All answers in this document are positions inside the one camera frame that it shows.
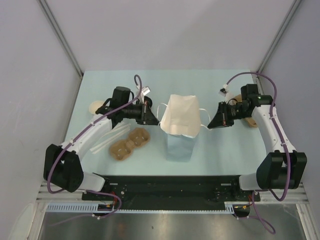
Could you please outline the light blue paper bag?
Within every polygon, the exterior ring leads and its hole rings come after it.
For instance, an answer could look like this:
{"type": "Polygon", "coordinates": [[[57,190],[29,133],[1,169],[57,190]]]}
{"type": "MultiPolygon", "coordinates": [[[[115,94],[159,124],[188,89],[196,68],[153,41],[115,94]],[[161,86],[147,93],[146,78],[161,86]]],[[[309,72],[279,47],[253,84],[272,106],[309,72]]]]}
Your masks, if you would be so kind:
{"type": "Polygon", "coordinates": [[[168,103],[161,102],[156,109],[156,117],[165,139],[165,156],[169,162],[188,162],[192,158],[198,135],[202,128],[201,112],[195,95],[172,94],[168,103]]]}

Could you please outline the brown pulp cup carrier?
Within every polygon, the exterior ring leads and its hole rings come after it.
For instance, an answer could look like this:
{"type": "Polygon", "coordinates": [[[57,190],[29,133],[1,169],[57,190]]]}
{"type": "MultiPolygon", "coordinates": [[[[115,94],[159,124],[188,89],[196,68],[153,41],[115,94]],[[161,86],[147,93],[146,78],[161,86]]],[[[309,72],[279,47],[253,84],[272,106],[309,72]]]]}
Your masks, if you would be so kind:
{"type": "MultiPolygon", "coordinates": [[[[240,94],[238,94],[238,95],[232,97],[232,99],[230,99],[228,101],[228,103],[231,105],[242,103],[242,96],[240,94]]],[[[251,115],[246,116],[243,120],[246,121],[246,123],[248,124],[248,126],[250,128],[257,128],[258,127],[257,122],[253,119],[253,117],[251,115]]]]}

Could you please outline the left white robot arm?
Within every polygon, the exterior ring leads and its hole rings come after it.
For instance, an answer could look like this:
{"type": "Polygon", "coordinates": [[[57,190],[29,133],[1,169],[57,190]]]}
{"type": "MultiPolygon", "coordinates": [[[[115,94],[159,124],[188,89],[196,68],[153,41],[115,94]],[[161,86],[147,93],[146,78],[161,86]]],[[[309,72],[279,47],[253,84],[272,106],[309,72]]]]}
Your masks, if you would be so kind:
{"type": "Polygon", "coordinates": [[[95,111],[90,123],[72,139],[59,145],[51,144],[45,152],[43,178],[60,191],[93,191],[100,200],[110,196],[111,188],[105,179],[95,173],[83,171],[81,160],[87,151],[104,135],[113,130],[123,119],[134,119],[139,125],[158,125],[152,113],[152,100],[147,97],[149,87],[143,87],[136,96],[123,86],[113,90],[95,111]]]}

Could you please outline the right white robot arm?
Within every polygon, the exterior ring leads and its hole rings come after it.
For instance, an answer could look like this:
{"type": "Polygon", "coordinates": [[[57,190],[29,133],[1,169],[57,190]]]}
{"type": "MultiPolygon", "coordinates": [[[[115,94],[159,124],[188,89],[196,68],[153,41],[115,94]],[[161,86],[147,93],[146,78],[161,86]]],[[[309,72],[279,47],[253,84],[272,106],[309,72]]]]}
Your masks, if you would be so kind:
{"type": "Polygon", "coordinates": [[[240,90],[241,101],[233,105],[219,102],[207,127],[226,128],[233,126],[235,120],[252,118],[262,136],[266,157],[255,173],[239,177],[239,183],[230,188],[231,196],[242,201],[249,191],[296,189],[307,165],[306,154],[298,152],[288,140],[270,95],[261,95],[256,84],[247,84],[240,90]]]}

